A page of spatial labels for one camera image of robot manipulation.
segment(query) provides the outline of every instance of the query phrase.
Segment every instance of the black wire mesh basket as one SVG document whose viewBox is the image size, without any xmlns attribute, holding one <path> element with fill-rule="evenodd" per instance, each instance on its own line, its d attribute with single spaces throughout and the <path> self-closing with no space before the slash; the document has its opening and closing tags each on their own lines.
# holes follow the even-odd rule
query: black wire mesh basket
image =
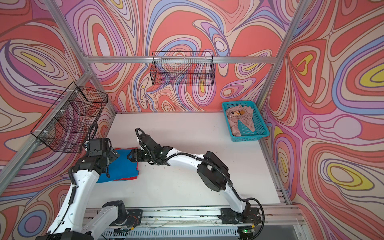
<svg viewBox="0 0 384 240">
<path fill-rule="evenodd" d="M 49 110 L 34 126 L 31 134 L 54 152 L 81 153 L 88 129 L 101 116 L 108 95 L 91 87 L 78 86 L 67 94 L 70 94 L 68 100 L 47 126 L 37 136 L 34 134 L 37 132 L 35 128 Z"/>
<path fill-rule="evenodd" d="M 213 55 L 212 51 L 154 51 L 152 85 L 213 86 Z"/>
</svg>

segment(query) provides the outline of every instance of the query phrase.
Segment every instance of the white table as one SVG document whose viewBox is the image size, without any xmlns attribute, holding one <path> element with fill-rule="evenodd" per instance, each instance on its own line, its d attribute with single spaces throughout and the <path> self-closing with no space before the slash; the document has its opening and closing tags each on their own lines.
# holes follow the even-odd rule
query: white table
<svg viewBox="0 0 384 240">
<path fill-rule="evenodd" d="M 223 113 L 117 114 L 108 133 L 113 147 L 138 147 L 136 127 L 162 146 L 193 154 L 214 152 L 228 166 L 243 198 L 280 203 L 258 141 L 232 142 Z M 126 207 L 228 205 L 194 171 L 147 163 L 139 163 L 138 168 L 135 180 L 96 184 L 87 207 L 101 207 L 113 200 L 123 200 Z"/>
</svg>

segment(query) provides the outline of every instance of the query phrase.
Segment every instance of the crumpled garment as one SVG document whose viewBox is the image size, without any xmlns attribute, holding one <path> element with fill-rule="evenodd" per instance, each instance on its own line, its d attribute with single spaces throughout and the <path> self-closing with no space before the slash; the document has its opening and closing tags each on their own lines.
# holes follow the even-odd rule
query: crumpled garment
<svg viewBox="0 0 384 240">
<path fill-rule="evenodd" d="M 255 131 L 255 125 L 253 124 L 253 120 L 252 120 L 253 109 L 251 107 L 242 107 L 241 105 L 239 105 L 239 106 L 227 109 L 225 113 L 227 114 L 228 123 L 229 123 L 229 126 L 231 127 L 232 134 L 235 137 L 241 136 L 241 133 L 238 127 L 238 120 L 240 120 L 252 132 Z"/>
</svg>

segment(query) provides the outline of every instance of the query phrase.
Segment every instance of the psychedelic wallpaper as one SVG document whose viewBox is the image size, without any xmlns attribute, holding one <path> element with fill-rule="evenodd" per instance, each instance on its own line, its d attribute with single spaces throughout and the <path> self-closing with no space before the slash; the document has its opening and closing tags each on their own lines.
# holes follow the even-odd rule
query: psychedelic wallpaper
<svg viewBox="0 0 384 240">
<path fill-rule="evenodd" d="M 0 168 L 14 156 L 61 92 L 83 73 L 42 1 L 0 1 Z M 113 114 L 104 110 L 99 136 Z M 70 185 L 79 154 L 40 145 L 0 196 L 0 239 L 45 233 Z"/>
<path fill-rule="evenodd" d="M 263 110 L 314 239 L 384 239 L 384 1 L 314 0 Z"/>
<path fill-rule="evenodd" d="M 63 1 L 60 9 L 86 55 L 151 56 L 213 51 L 276 56 L 296 1 Z M 223 101 L 256 101 L 270 64 L 216 64 L 214 86 L 152 86 L 150 64 L 92 68 L 116 111 L 219 111 Z"/>
</svg>

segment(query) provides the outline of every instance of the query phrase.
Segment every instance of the teal plastic basket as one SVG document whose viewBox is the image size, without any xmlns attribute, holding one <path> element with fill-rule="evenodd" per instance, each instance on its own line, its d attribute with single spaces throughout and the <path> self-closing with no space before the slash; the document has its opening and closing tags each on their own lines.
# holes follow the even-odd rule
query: teal plastic basket
<svg viewBox="0 0 384 240">
<path fill-rule="evenodd" d="M 241 106 L 247 106 L 253 108 L 253 123 L 255 125 L 255 131 L 252 132 L 249 128 L 247 128 L 241 121 L 238 121 L 238 127 L 241 133 L 241 137 L 235 137 L 232 135 L 231 127 L 229 126 L 227 114 L 225 111 L 231 107 L 236 107 L 238 105 Z M 239 141 L 256 141 L 259 140 L 262 137 L 268 137 L 269 136 L 269 130 L 265 125 L 265 122 L 260 115 L 259 110 L 256 107 L 256 104 L 252 101 L 232 101 L 232 102 L 223 102 L 223 111 L 225 120 L 227 121 L 227 126 L 229 130 L 229 135 L 231 136 L 231 140 L 233 142 L 239 142 Z"/>
</svg>

